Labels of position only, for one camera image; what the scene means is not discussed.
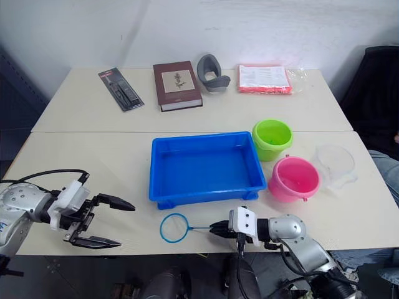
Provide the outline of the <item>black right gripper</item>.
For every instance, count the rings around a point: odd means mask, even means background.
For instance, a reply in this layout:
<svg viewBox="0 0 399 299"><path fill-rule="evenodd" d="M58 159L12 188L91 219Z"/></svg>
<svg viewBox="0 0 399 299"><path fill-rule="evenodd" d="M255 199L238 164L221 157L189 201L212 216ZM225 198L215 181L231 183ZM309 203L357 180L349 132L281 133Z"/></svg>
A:
<svg viewBox="0 0 399 299"><path fill-rule="evenodd" d="M229 220L218 221L210 225L210 232L224 239L237 239L239 233L233 230L233 223ZM252 244L252 237L245 236L245 241Z"/></svg>

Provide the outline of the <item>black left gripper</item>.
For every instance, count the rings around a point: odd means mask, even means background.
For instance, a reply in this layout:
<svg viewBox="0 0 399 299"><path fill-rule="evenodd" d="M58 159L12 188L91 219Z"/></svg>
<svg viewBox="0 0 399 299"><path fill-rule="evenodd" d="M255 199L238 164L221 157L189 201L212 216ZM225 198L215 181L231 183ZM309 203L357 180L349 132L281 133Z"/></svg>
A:
<svg viewBox="0 0 399 299"><path fill-rule="evenodd" d="M121 243L117 241L102 237L91 236L85 238L80 236L82 232L88 229L94 218L93 209L97 207L99 203L108 204L111 209L135 211L135 206L129 202L116 196L100 193L99 199L97 199L97 196L94 196L91 200L85 200L82 207L77 212L68 216L61 216L60 228L66 231L64 237L65 242L86 249L110 249L121 246Z"/></svg>

